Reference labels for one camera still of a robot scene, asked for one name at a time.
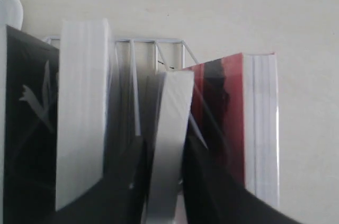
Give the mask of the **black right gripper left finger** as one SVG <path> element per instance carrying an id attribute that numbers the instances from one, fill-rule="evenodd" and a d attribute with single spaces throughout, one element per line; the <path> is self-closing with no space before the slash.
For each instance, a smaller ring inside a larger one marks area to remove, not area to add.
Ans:
<path id="1" fill-rule="evenodd" d="M 42 223 L 140 223 L 148 183 L 146 142 L 135 138 L 102 180 Z"/>

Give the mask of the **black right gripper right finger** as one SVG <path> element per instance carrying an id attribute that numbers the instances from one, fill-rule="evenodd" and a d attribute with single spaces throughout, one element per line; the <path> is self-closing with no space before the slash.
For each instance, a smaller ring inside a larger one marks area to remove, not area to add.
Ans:
<path id="1" fill-rule="evenodd" d="M 182 187 L 188 223 L 297 223 L 239 184 L 198 129 L 189 126 L 182 158 Z"/>

